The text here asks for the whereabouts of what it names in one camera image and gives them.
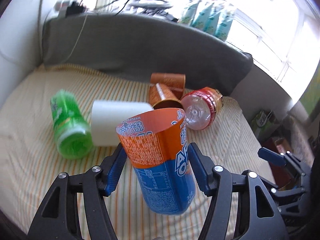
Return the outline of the clear red-label bottle cup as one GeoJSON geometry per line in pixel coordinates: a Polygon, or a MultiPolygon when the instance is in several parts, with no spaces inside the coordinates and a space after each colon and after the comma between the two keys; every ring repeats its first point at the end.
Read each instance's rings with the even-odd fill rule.
{"type": "Polygon", "coordinates": [[[215,120],[223,107],[223,96],[219,90],[204,87],[185,94],[181,98],[185,119],[189,129],[206,129],[215,120]]]}

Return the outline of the orange blue cut bottle cup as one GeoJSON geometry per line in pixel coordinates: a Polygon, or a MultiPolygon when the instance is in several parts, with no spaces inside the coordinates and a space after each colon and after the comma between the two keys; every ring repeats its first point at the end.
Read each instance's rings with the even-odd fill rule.
{"type": "Polygon", "coordinates": [[[163,215],[184,213],[195,196],[184,110],[162,108],[133,116],[116,133],[147,206],[163,215]]]}

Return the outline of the green plastic bottle cup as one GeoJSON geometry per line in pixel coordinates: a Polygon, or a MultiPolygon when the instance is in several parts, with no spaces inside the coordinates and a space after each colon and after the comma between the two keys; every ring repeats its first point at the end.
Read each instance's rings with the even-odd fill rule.
{"type": "Polygon", "coordinates": [[[81,114],[74,94],[59,90],[50,99],[54,140],[58,153],[66,159],[80,159],[93,147],[91,128],[81,114]]]}

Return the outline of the copper cup back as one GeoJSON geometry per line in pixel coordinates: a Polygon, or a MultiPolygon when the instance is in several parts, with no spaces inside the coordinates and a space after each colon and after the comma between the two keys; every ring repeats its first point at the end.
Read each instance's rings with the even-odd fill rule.
{"type": "Polygon", "coordinates": [[[185,89],[185,74],[152,73],[150,83],[162,83],[169,87],[176,98],[181,99],[185,89]]]}

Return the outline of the copper cup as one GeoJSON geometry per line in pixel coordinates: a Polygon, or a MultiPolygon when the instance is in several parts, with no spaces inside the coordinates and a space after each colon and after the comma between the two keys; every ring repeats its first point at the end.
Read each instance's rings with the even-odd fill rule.
{"type": "Polygon", "coordinates": [[[176,98],[181,99],[185,89],[185,74],[152,73],[150,83],[162,83],[169,87],[176,98]]]}
{"type": "Polygon", "coordinates": [[[154,109],[183,108],[180,100],[162,83],[156,83],[149,88],[149,104],[154,109]]]}

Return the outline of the white power strip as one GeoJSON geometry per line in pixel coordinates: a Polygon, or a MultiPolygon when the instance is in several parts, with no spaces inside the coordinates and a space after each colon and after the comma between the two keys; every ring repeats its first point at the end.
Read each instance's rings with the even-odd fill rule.
{"type": "Polygon", "coordinates": [[[57,18],[65,18],[67,8],[72,4],[71,0],[57,1],[54,5],[54,12],[57,14],[57,18]]]}

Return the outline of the white foam cup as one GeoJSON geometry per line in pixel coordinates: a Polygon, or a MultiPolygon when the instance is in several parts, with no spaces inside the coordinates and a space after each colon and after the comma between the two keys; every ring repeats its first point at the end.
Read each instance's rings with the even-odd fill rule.
{"type": "Polygon", "coordinates": [[[94,146],[119,144],[116,127],[128,118],[152,111],[146,102],[95,100],[91,111],[91,134],[94,146]]]}

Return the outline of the green paper bag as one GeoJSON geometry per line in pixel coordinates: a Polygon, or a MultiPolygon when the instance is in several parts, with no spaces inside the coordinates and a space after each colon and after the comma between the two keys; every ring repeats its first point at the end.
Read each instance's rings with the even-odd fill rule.
{"type": "Polygon", "coordinates": [[[260,112],[251,120],[250,127],[255,137],[262,141],[266,139],[279,125],[274,111],[260,110],[260,112]]]}

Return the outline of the white window frame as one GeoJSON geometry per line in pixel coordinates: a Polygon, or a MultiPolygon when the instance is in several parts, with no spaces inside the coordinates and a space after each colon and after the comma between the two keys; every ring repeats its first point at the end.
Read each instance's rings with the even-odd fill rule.
{"type": "MultiPolygon", "coordinates": [[[[97,0],[108,10],[113,0],[97,0]]],[[[171,13],[179,17],[186,0],[168,0],[171,13]]],[[[235,6],[235,19],[227,42],[253,54],[255,63],[278,83],[292,76],[290,42],[300,21],[300,11],[293,0],[224,0],[235,6]]]]}

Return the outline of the black power adapter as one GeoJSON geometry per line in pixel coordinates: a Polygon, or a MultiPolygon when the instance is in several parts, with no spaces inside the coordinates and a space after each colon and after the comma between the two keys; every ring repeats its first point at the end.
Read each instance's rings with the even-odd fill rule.
{"type": "Polygon", "coordinates": [[[73,1],[66,9],[65,17],[82,14],[86,11],[86,6],[77,1],[73,1]]]}

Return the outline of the copper cup front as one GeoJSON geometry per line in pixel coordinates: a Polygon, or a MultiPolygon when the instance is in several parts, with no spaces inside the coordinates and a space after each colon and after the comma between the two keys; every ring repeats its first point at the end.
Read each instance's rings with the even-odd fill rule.
{"type": "Polygon", "coordinates": [[[183,108],[180,100],[162,83],[156,83],[149,88],[149,104],[154,109],[183,108]]]}

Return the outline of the grey cushion backrest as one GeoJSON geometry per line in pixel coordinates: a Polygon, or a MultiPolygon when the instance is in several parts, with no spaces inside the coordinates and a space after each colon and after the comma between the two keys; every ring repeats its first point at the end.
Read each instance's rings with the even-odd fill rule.
{"type": "Polygon", "coordinates": [[[253,67],[252,56],[197,29],[132,14],[81,15],[45,23],[43,62],[80,64],[148,82],[152,73],[185,74],[186,87],[230,95],[253,67]]]}

